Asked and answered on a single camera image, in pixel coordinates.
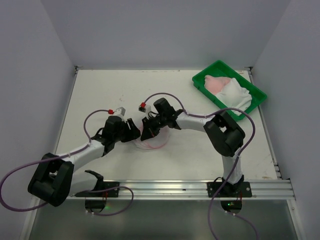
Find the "white mesh laundry bag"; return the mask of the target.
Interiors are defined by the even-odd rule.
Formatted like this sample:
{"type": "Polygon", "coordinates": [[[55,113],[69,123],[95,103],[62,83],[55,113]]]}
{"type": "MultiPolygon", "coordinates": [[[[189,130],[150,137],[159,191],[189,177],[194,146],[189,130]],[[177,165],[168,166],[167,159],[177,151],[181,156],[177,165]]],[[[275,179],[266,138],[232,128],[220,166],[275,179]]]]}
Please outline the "white mesh laundry bag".
{"type": "Polygon", "coordinates": [[[140,138],[133,140],[134,145],[141,150],[157,150],[164,147],[170,138],[170,129],[169,127],[164,127],[159,131],[159,134],[154,137],[144,141],[141,141],[140,138]]]}

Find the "white garment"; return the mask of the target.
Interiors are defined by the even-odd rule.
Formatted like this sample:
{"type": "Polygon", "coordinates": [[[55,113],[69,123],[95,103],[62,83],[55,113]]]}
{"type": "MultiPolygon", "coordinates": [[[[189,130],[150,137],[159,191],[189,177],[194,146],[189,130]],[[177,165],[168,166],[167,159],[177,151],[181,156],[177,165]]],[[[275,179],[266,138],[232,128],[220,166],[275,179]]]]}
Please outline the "white garment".
{"type": "Polygon", "coordinates": [[[249,90],[241,87],[235,78],[219,77],[223,88],[215,96],[227,107],[245,111],[252,103],[249,90]]]}

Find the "pink bra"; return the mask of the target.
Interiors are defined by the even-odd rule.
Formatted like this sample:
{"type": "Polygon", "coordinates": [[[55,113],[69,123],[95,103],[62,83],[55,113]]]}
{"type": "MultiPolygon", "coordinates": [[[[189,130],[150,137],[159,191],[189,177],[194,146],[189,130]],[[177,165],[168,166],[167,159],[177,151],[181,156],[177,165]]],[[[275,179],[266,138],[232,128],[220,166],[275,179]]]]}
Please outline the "pink bra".
{"type": "Polygon", "coordinates": [[[211,94],[216,95],[223,90],[223,88],[231,81],[229,77],[213,77],[206,75],[204,77],[204,87],[211,94]]]}

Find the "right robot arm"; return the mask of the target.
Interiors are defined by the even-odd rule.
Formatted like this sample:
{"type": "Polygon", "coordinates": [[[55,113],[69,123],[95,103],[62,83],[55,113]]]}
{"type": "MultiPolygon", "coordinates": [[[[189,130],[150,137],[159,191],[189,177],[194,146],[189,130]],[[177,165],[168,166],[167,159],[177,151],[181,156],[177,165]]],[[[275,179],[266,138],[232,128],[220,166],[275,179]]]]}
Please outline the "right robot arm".
{"type": "Polygon", "coordinates": [[[240,151],[244,143],[245,132],[236,121],[223,111],[213,118],[201,118],[188,115],[184,110],[175,110],[165,98],[154,102],[155,116],[142,119],[140,140],[155,138],[164,127],[177,130],[194,130],[206,133],[214,149],[221,155],[223,164],[221,194],[234,197],[240,192],[244,175],[241,169],[240,151]]]}

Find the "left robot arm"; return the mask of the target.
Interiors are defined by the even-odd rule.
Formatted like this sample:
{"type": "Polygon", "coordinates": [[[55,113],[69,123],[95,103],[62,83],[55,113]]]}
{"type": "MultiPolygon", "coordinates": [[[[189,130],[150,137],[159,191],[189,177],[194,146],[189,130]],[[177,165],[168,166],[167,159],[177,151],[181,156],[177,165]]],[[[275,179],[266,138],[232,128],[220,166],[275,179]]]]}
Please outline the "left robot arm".
{"type": "Polygon", "coordinates": [[[74,194],[103,192],[104,178],[93,170],[75,172],[86,164],[104,157],[117,142],[127,143],[141,136],[132,119],[110,116],[83,147],[63,155],[45,154],[36,168],[27,191],[48,204],[58,207],[74,194]]]}

